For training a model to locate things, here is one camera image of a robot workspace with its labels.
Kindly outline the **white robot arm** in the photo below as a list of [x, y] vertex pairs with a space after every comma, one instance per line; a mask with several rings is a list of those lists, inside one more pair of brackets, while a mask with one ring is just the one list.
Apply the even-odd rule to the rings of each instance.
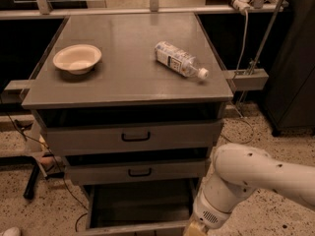
[[217, 148], [213, 173], [193, 203], [183, 236], [208, 236], [221, 228], [234, 208], [257, 189], [281, 195], [315, 209], [315, 168], [273, 159], [265, 150], [239, 144]]

